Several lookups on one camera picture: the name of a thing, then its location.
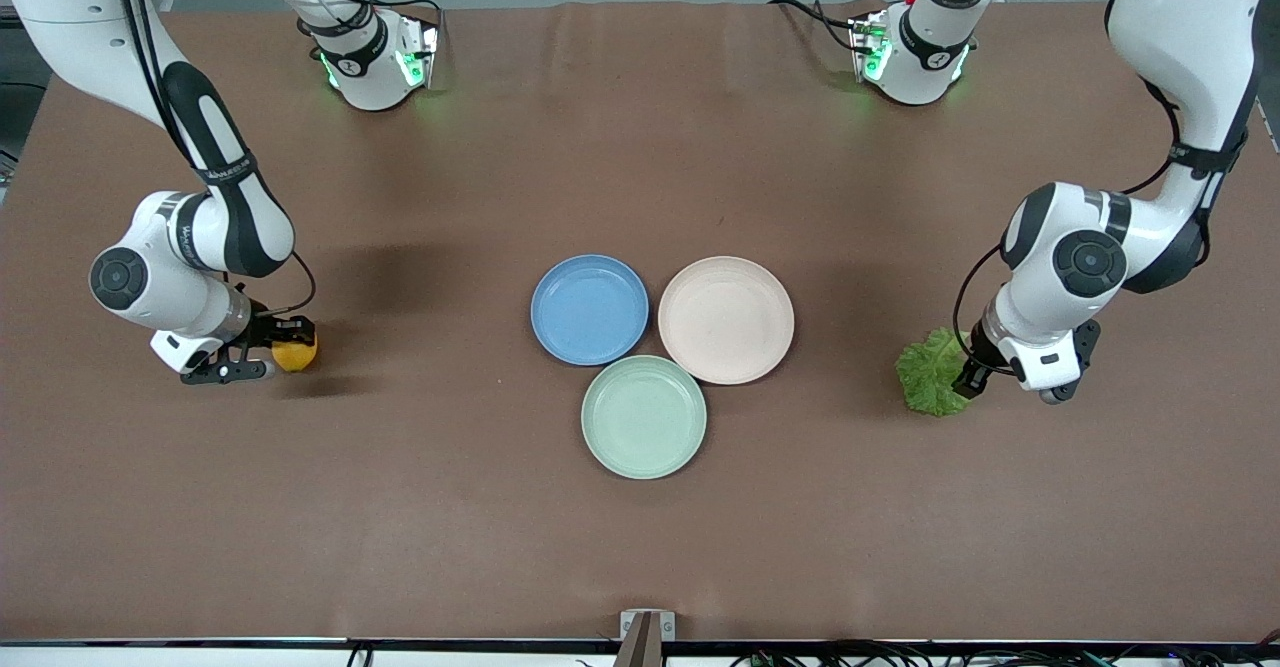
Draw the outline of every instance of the brown table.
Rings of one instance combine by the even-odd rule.
[[[847,14],[845,10],[838,14]],[[909,414],[901,348],[1050,179],[1124,188],[1167,147],[1102,6],[993,6],[965,78],[900,108],[776,6],[449,15],[439,93],[361,114],[292,15],[166,15],[315,266],[321,357],[186,388],[86,273],[163,131],[56,84],[0,210],[0,635],[1257,639],[1280,623],[1280,170],[1261,122],[1213,257],[1121,294],[1075,401],[1010,380]],[[631,262],[654,300],[740,253],[787,285],[778,370],[705,389],[657,483],[579,430],[598,370],[544,353],[536,280]],[[1007,271],[974,284],[965,321]],[[252,294],[284,303],[293,268]],[[639,352],[662,353],[650,330]]]

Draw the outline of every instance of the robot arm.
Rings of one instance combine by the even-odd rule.
[[[927,105],[960,78],[969,41],[991,0],[909,0],[860,23],[855,55],[861,79],[905,105]]]
[[[329,83],[360,110],[387,110],[430,82],[438,29],[372,0],[284,0],[315,38]]]
[[[150,3],[13,1],[56,74],[163,125],[206,187],[143,198],[129,230],[93,261],[93,297],[157,330],[152,348],[184,375],[224,344],[246,347],[248,333],[270,332],[262,325],[270,315],[255,315],[265,307],[209,273],[270,275],[293,251],[293,225],[219,93],[178,51]],[[244,367],[265,375],[262,364]]]
[[[1149,201],[1065,183],[1024,198],[1000,251],[1012,278],[970,335],[957,393],[975,397],[992,367],[1007,365],[1046,402],[1070,398],[1100,333],[1092,317],[1121,288],[1164,289],[1203,261],[1256,93],[1257,1],[1112,0],[1116,52],[1183,117],[1165,182]]]

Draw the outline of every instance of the leafy green vegetable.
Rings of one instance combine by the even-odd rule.
[[[960,339],[969,339],[968,333]],[[969,401],[951,392],[951,383],[963,369],[964,352],[948,329],[933,330],[923,343],[906,344],[897,358],[897,379],[906,406],[934,417],[964,412]]]

